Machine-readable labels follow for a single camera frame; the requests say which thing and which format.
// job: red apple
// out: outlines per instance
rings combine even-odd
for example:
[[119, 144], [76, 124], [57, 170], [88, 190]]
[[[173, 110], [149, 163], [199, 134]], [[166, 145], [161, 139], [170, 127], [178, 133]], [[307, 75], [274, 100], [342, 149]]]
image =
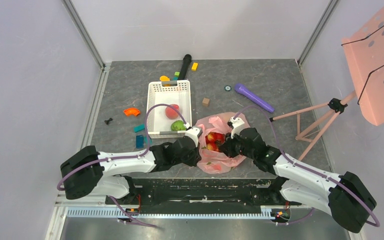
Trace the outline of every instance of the red apple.
[[216, 142], [216, 133], [215, 132], [210, 132], [206, 136], [206, 140], [208, 140], [209, 143], [215, 143]]
[[[171, 106], [173, 106], [175, 109], [177, 109], [180, 112], [179, 105], [171, 104]], [[165, 108], [165, 115], [169, 119], [176, 119], [179, 116], [179, 114], [169, 106]]]
[[221, 144], [225, 143], [225, 135], [221, 133], [215, 133], [215, 140]]
[[207, 145], [206, 145], [206, 149], [210, 150], [210, 151], [216, 151], [218, 150], [216, 144], [214, 142], [209, 142]]

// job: purple toy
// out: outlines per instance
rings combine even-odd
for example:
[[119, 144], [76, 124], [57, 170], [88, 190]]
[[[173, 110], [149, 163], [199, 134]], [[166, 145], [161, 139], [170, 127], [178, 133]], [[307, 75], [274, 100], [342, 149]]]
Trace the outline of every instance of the purple toy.
[[264, 110], [266, 110], [267, 112], [269, 113], [273, 113], [275, 111], [275, 109], [270, 106], [270, 104], [268, 104], [267, 102], [265, 102], [264, 100], [262, 100], [261, 98], [259, 98], [257, 95], [255, 95], [252, 91], [250, 91], [246, 86], [244, 86], [243, 84], [241, 83], [237, 83], [235, 86], [234, 86], [234, 90], [238, 93], [238, 94], [242, 94], [244, 95], [245, 97], [249, 98], [251, 101], [253, 101], [255, 104], [257, 104], [258, 106], [262, 107]]

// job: black microphone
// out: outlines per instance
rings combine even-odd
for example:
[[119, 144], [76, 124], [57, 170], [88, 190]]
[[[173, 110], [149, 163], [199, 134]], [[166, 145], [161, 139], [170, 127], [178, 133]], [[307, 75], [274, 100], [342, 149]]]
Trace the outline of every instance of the black microphone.
[[189, 65], [192, 63], [192, 56], [190, 54], [186, 54], [183, 58], [183, 64], [181, 65], [179, 77], [177, 80], [184, 80], [186, 77], [186, 73], [188, 72]]

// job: pink plastic bag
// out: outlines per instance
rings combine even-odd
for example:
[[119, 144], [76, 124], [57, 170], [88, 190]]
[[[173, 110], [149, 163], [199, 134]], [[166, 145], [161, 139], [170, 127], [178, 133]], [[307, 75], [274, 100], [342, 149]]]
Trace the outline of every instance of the pink plastic bag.
[[[210, 132], [215, 132], [219, 134], [231, 133], [232, 129], [228, 126], [227, 122], [233, 116], [235, 112], [225, 112], [219, 113], [212, 116], [207, 116], [202, 119], [199, 119], [195, 126], [202, 128], [202, 135], [199, 138], [199, 154], [201, 155], [201, 161], [198, 162], [198, 168], [208, 174], [222, 174], [229, 172], [233, 167], [238, 166], [246, 158], [245, 156], [238, 155], [234, 158], [227, 157], [222, 152], [210, 151], [207, 150], [205, 137]], [[239, 118], [245, 122], [245, 127], [249, 128], [245, 116], [241, 113]]]

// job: gray floor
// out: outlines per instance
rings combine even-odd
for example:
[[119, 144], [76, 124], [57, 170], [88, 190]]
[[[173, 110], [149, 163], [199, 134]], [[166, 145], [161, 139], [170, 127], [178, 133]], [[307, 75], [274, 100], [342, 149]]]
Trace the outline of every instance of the gray floor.
[[[292, 209], [291, 221], [308, 213]], [[275, 226], [251, 219], [146, 219], [159, 228], [118, 223], [115, 218], [68, 217], [61, 240], [349, 240], [348, 232], [331, 216], [316, 211], [303, 222]]]
[[[250, 59], [250, 60], [197, 60], [197, 71], [189, 71], [186, 78], [191, 84], [192, 122], [206, 116], [237, 112], [244, 106], [253, 104], [249, 99], [234, 90], [226, 92], [226, 85], [236, 83], [246, 85], [274, 108], [279, 116], [310, 106], [307, 90], [300, 70], [293, 59]], [[182, 61], [122, 61], [113, 62], [102, 98], [92, 145], [98, 151], [108, 153], [133, 152], [136, 133], [133, 128], [144, 122], [147, 107], [148, 83], [159, 81], [160, 76], [174, 76]], [[211, 100], [209, 107], [202, 106], [203, 98]], [[127, 117], [127, 108], [138, 108], [143, 114]], [[257, 128], [267, 144], [275, 146], [273, 134], [262, 113], [248, 110], [246, 119], [251, 127]], [[110, 125], [104, 120], [113, 118]], [[314, 121], [311, 112], [301, 115], [301, 127]], [[284, 150], [298, 158], [308, 142], [296, 141], [297, 118], [292, 116], [274, 122], [277, 136]], [[153, 144], [167, 139], [154, 139]], [[319, 169], [330, 171], [322, 141], [318, 141], [303, 162]], [[260, 171], [250, 159], [246, 159], [230, 172], [207, 174], [197, 167], [179, 164], [169, 171], [154, 173], [131, 173], [136, 178], [272, 178], [269, 173]]]

